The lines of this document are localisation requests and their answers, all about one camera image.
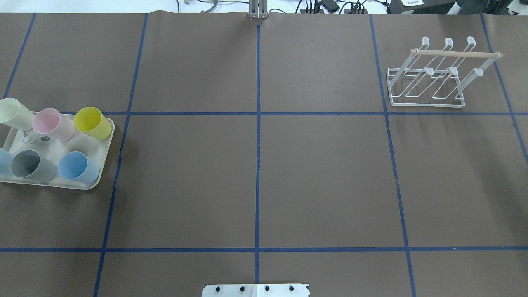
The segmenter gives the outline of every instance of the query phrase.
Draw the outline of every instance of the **vertical blue line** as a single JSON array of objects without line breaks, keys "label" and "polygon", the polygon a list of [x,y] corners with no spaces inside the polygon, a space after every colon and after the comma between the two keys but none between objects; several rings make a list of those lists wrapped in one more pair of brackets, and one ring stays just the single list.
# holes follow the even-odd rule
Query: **vertical blue line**
[{"label": "vertical blue line", "polygon": [[391,152],[391,161],[392,161],[392,172],[394,174],[394,180],[396,181],[396,189],[398,193],[398,204],[400,207],[400,221],[401,221],[401,230],[403,232],[403,242],[405,244],[405,250],[406,250],[406,256],[407,256],[407,269],[409,270],[409,281],[411,284],[411,293],[413,297],[416,297],[416,288],[414,286],[414,274],[412,272],[412,264],[411,264],[411,252],[409,251],[409,241],[407,238],[407,227],[405,225],[405,215],[403,213],[403,202],[401,200],[401,191],[400,191],[400,181],[398,179],[398,169],[396,168],[396,158],[394,157],[394,147],[392,145],[392,135],[390,130],[390,124],[389,124],[389,113],[387,112],[387,105],[385,102],[385,91],[383,89],[383,80],[381,75],[381,67],[380,67],[380,58],[378,55],[378,45],[376,43],[376,32],[374,30],[374,19],[372,17],[372,14],[369,14],[370,17],[370,28],[372,31],[372,42],[374,45],[374,55],[376,58],[376,67],[378,68],[378,80],[380,84],[380,92],[381,92],[381,99],[383,102],[383,112],[385,113],[385,127],[387,130],[387,137],[389,140],[389,150]]},{"label": "vertical blue line", "polygon": [[[486,28],[486,22],[484,21],[483,13],[480,13],[480,21],[482,22],[482,28],[484,29],[484,36],[486,36],[486,43],[488,44],[489,52],[493,52],[492,44],[489,41],[488,30]],[[502,88],[502,94],[504,94],[506,105],[508,106],[508,110],[510,111],[510,115],[512,117],[513,126],[515,127],[515,132],[517,133],[517,138],[519,139],[521,150],[524,155],[524,161],[528,164],[528,153],[526,152],[526,147],[524,146],[524,141],[521,136],[521,131],[519,131],[519,126],[517,125],[517,120],[515,119],[515,114],[513,113],[512,105],[510,104],[510,98],[508,97],[508,93],[506,92],[506,88],[504,87],[504,82],[502,81],[501,72],[498,70],[497,62],[493,62],[493,66],[495,66],[495,71],[497,72],[498,81],[501,84],[501,88]]]},{"label": "vertical blue line", "polygon": [[260,283],[260,25],[257,25],[257,179],[255,192],[255,283]]},{"label": "vertical blue line", "polygon": [[5,88],[3,98],[6,98],[7,94],[9,94],[11,83],[13,83],[13,78],[15,78],[15,72],[16,72],[16,69],[18,68],[18,63],[20,63],[20,58],[22,58],[22,53],[24,53],[27,40],[30,37],[31,28],[33,28],[33,23],[35,23],[35,18],[36,18],[36,13],[33,14],[33,17],[31,18],[30,26],[27,28],[26,37],[24,37],[24,42],[22,42],[22,47],[20,47],[20,52],[18,52],[18,57],[16,57],[15,66],[13,66],[13,71],[11,72],[11,76],[9,77],[9,82],[7,83],[7,86]]},{"label": "vertical blue line", "polygon": [[99,284],[101,283],[101,275],[102,275],[102,268],[103,264],[105,262],[105,253],[106,253],[106,247],[108,244],[108,234],[110,232],[110,223],[112,221],[112,212],[114,210],[114,202],[116,199],[116,184],[117,180],[119,178],[119,174],[121,172],[121,162],[122,162],[122,154],[123,154],[123,147],[125,145],[125,139],[127,137],[127,130],[128,130],[128,122],[130,121],[130,111],[132,109],[132,102],[134,101],[134,91],[136,88],[136,80],[137,80],[137,74],[139,71],[139,63],[141,61],[141,52],[143,50],[143,41],[145,39],[145,30],[147,28],[147,20],[148,20],[148,14],[145,14],[145,19],[143,20],[143,30],[141,33],[141,40],[139,42],[139,50],[137,53],[137,60],[136,60],[136,69],[134,70],[134,79],[132,80],[132,88],[130,90],[130,99],[128,101],[128,111],[127,111],[127,117],[125,120],[125,127],[123,128],[123,137],[121,139],[121,147],[119,149],[119,158],[117,161],[117,169],[116,169],[116,176],[114,178],[114,188],[112,190],[112,198],[110,199],[110,207],[108,209],[108,218],[106,220],[106,227],[105,227],[105,236],[103,238],[102,242],[102,249],[101,249],[101,257],[99,258],[99,268],[97,269],[97,278],[96,278],[96,284],[95,288],[93,289],[93,296],[97,297],[99,294]]}]

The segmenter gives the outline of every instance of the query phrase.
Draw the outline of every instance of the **tray rim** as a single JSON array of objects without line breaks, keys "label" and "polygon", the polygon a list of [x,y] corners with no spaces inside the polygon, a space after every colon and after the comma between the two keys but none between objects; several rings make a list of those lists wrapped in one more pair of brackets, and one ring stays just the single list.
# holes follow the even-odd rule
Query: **tray rim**
[{"label": "tray rim", "polygon": [[[69,114],[62,114],[62,115],[68,116],[68,117],[74,117],[75,116],[75,115],[69,115]],[[91,189],[95,188],[99,184],[99,182],[101,181],[102,172],[103,172],[103,170],[105,168],[106,159],[108,158],[108,152],[110,152],[110,145],[112,144],[112,139],[114,138],[114,132],[116,131],[116,124],[114,123],[114,121],[111,118],[108,118],[108,117],[105,117],[105,119],[110,121],[110,124],[112,126],[112,132],[110,133],[110,136],[107,138],[108,139],[108,145],[106,147],[105,160],[103,161],[103,163],[101,165],[101,170],[99,171],[99,177],[97,178],[97,181],[95,181],[95,183],[86,184],[87,185],[86,187],[62,187],[62,186],[59,186],[59,185],[42,184],[42,183],[39,183],[39,182],[36,182],[36,181],[24,180],[22,178],[19,178],[21,180],[20,182],[18,182],[18,181],[5,181],[5,180],[2,179],[2,175],[0,175],[0,182],[15,183],[15,184],[28,184],[28,185],[40,185],[40,186],[43,186],[43,187],[74,189],[74,190],[91,190]],[[7,135],[7,139],[5,140],[3,149],[5,149],[6,151],[9,151],[11,149],[11,146],[13,145],[13,141],[14,141],[15,136],[16,136],[17,133],[18,133],[18,129],[11,128],[11,130],[9,131],[9,134]]]}]

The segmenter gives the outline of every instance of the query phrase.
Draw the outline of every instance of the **plastic cup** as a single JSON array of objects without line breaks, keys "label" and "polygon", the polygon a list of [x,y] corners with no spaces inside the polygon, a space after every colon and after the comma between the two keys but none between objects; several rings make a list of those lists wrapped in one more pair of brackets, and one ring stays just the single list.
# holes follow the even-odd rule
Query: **plastic cup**
[{"label": "plastic cup", "polygon": [[55,108],[41,110],[33,119],[33,129],[58,140],[68,140],[75,132],[73,125]]},{"label": "plastic cup", "polygon": [[81,152],[71,152],[62,157],[59,175],[67,180],[93,183],[99,178],[99,167]]},{"label": "plastic cup", "polygon": [[112,132],[110,121],[95,107],[85,107],[73,119],[75,129],[98,140],[107,139]]},{"label": "plastic cup", "polygon": [[3,148],[0,148],[0,174],[11,175],[11,162],[15,158]]},{"label": "plastic cup", "polygon": [[50,181],[57,174],[57,166],[37,151],[20,152],[11,162],[11,172],[14,176],[34,181]]},{"label": "plastic cup", "polygon": [[0,100],[0,123],[22,131],[33,128],[35,115],[15,98]]}]

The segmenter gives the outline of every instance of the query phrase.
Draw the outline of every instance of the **yellow cup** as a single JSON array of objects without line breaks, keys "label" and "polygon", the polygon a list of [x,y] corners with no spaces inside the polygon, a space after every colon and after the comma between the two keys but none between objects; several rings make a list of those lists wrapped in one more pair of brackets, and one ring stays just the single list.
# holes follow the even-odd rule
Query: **yellow cup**
[{"label": "yellow cup", "polygon": [[85,107],[78,111],[73,118],[73,125],[75,129],[99,140],[108,138],[112,132],[110,121],[95,107]]}]

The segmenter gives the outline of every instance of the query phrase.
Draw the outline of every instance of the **gray tabletop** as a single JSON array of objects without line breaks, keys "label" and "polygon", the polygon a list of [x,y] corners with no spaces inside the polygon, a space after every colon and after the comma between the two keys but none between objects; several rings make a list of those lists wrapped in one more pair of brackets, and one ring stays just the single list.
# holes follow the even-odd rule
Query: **gray tabletop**
[{"label": "gray tabletop", "polygon": [[[0,14],[4,97],[117,126],[93,190],[0,184],[0,295],[527,295],[527,24]],[[462,109],[393,107],[422,36],[505,57]]]}]

